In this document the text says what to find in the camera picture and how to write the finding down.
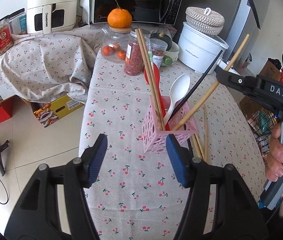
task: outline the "large orange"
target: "large orange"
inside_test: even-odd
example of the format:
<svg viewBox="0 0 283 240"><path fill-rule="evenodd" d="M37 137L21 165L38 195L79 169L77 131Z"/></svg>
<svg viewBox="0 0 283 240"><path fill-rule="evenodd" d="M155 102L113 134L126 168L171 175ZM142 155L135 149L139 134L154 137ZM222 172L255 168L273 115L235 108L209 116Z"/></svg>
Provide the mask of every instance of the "large orange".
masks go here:
<svg viewBox="0 0 283 240"><path fill-rule="evenodd" d="M129 11L120 8L117 3L117 8L113 9L108 17L107 21L111 27L114 28L126 28L131 24L132 17Z"/></svg>

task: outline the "table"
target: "table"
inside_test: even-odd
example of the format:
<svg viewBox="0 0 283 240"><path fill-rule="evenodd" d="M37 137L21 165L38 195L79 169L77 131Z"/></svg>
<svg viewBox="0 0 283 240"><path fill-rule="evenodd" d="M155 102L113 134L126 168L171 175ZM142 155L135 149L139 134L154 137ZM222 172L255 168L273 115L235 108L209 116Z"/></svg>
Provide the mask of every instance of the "table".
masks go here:
<svg viewBox="0 0 283 240"><path fill-rule="evenodd" d="M168 96L182 73L199 79L178 61L160 68L160 90ZM208 75L189 99L193 106L216 80ZM185 208L188 189L176 180L166 152L143 152L142 122L149 106L144 75L131 77L123 65L97 55L84 110L79 155L100 133L108 148L97 181L85 195L101 239L173 239ZM208 163L238 169L255 200L265 182L264 164L250 128L227 88L219 85L206 101L208 112ZM204 145L204 111L194 115ZM205 232L211 230L215 189L211 187Z"/></svg>

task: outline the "utensil holder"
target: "utensil holder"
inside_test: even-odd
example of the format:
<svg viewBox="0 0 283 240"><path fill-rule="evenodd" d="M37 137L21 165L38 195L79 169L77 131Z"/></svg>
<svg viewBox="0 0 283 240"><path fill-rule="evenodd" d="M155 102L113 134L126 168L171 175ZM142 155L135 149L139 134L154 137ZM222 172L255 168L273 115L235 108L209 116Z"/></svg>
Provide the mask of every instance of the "utensil holder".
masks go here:
<svg viewBox="0 0 283 240"><path fill-rule="evenodd" d="M170 105L169 97L162 97L165 109ZM143 132L143 146L145 153L157 153L166 151L166 136L169 134L175 135L179 144L185 142L193 134L199 134L199 129L197 127L196 121L191 117L186 122L186 130L184 127L180 128L178 131L160 131L158 128L155 107L152 96L150 96L151 104L147 110L146 117L142 125ZM183 117L190 111L188 102L186 102L183 107L174 115L174 117L168 122L169 127L173 128Z"/></svg>

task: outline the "white air fryer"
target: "white air fryer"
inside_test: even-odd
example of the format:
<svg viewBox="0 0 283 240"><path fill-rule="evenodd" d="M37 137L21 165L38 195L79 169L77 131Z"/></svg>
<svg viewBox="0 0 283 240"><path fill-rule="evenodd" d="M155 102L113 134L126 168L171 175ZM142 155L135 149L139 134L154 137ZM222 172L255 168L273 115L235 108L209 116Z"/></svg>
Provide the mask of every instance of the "white air fryer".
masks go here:
<svg viewBox="0 0 283 240"><path fill-rule="evenodd" d="M76 23L77 0L28 0L28 34L69 31Z"/></svg>

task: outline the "hand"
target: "hand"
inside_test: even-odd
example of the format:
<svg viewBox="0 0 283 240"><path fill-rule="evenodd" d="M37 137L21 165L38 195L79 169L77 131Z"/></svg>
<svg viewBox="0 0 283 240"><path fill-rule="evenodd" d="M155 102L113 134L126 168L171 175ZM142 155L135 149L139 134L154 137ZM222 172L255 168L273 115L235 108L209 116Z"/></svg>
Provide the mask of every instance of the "hand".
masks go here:
<svg viewBox="0 0 283 240"><path fill-rule="evenodd" d="M283 175L283 145L278 138L280 137L281 126L275 125L269 141L270 152L267 155L267 165L265 174L270 181L277 181ZM280 206L280 216L283 217L283 202Z"/></svg>

